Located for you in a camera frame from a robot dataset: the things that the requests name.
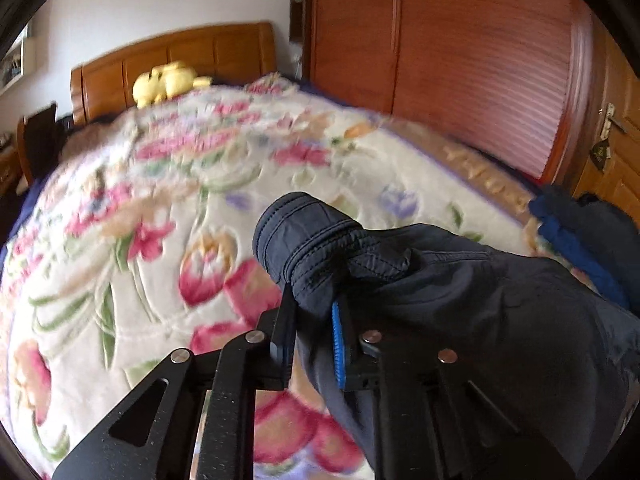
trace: navy fabric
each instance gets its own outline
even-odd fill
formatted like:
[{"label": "navy fabric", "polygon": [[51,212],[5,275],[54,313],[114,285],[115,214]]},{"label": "navy fabric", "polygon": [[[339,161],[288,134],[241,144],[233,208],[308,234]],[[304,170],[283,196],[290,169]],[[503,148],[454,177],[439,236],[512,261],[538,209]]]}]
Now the navy fabric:
[{"label": "navy fabric", "polygon": [[624,289],[631,311],[640,315],[640,232],[633,219],[593,195],[575,201],[557,186],[546,186],[543,192],[549,213],[611,273]]},{"label": "navy fabric", "polygon": [[254,254],[281,287],[291,284],[306,373],[371,463],[370,394],[344,394],[334,375],[331,308],[346,288],[351,308],[410,323],[470,360],[579,478],[606,455],[640,371],[640,320],[557,262],[424,224],[364,230],[300,192],[265,211]]},{"label": "navy fabric", "polygon": [[[27,191],[27,196],[24,199],[24,203],[22,204],[22,208],[20,209],[20,214],[18,215],[18,219],[15,221],[14,226],[9,231],[9,236],[7,240],[11,240],[15,235],[18,234],[20,227],[29,219],[31,213],[36,207],[36,202],[38,201],[38,197],[42,193],[47,180],[51,177],[52,171],[42,178],[37,178],[33,181],[33,183],[29,186],[29,190]],[[6,260],[6,244],[2,246],[0,249],[0,278],[2,278],[2,268],[4,267],[4,261]]]},{"label": "navy fabric", "polygon": [[629,308],[629,300],[624,289],[611,273],[584,248],[575,233],[563,228],[558,219],[549,214],[546,208],[546,198],[543,195],[529,202],[529,211],[542,222],[538,233],[549,241],[554,249],[573,266],[585,272],[604,298],[619,306]]}]

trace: white wall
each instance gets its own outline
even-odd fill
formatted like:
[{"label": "white wall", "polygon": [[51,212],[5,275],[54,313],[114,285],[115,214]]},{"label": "white wall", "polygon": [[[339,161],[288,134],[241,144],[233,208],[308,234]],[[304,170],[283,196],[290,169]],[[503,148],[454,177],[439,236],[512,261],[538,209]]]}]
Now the white wall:
[{"label": "white wall", "polygon": [[71,69],[105,52],[177,28],[258,20],[274,23],[288,69],[289,0],[48,0],[33,22],[38,69],[0,96],[0,131],[52,100],[59,115],[70,112]]}]

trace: stuffed animal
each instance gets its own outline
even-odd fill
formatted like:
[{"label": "stuffed animal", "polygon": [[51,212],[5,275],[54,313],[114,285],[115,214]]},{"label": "stuffed animal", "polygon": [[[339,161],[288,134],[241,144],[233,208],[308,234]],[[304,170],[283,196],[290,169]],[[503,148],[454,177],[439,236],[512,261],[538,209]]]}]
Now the stuffed animal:
[{"label": "stuffed animal", "polygon": [[141,74],[133,85],[132,94],[138,108],[172,99],[194,88],[211,85],[210,77],[196,77],[196,71],[181,61],[156,66]]}]

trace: wooden door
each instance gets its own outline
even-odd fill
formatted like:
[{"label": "wooden door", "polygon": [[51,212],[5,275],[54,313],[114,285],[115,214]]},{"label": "wooden door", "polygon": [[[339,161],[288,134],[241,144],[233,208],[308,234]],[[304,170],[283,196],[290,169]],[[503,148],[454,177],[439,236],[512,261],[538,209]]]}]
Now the wooden door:
[{"label": "wooden door", "polygon": [[311,81],[348,104],[391,112],[399,0],[314,0]]},{"label": "wooden door", "polygon": [[640,226],[640,80],[619,46],[607,34],[599,132],[606,121],[609,104],[615,106],[614,122],[610,125],[608,137],[610,158],[603,172],[591,160],[587,161],[574,196],[594,192],[628,213]]},{"label": "wooden door", "polygon": [[569,79],[572,0],[402,0],[393,113],[539,178]]}]

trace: wardrobe door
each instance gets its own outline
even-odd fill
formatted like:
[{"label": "wardrobe door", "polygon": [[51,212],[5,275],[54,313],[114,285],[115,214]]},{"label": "wardrobe door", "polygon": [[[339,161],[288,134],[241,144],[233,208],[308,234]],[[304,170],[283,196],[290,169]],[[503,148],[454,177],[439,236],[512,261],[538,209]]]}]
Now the wardrobe door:
[{"label": "wardrobe door", "polygon": [[402,0],[393,112],[540,177],[570,67],[572,0]]},{"label": "wardrobe door", "polygon": [[350,105],[391,112],[399,0],[314,0],[311,80]]}]

